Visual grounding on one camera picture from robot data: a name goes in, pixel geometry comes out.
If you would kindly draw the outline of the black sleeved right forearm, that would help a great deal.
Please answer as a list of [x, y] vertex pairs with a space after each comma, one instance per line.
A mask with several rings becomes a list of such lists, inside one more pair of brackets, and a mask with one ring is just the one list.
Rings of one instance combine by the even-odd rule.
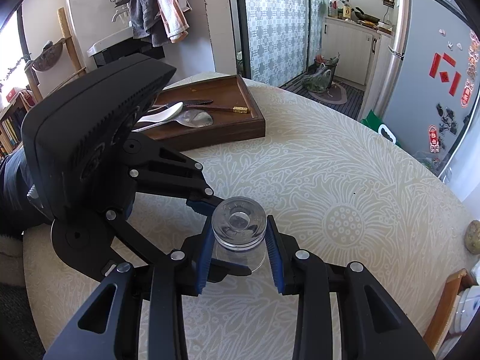
[[20, 240], [22, 234], [42, 224], [51, 224], [32, 205], [28, 192], [33, 186], [24, 147], [9, 154], [1, 164], [1, 235]]

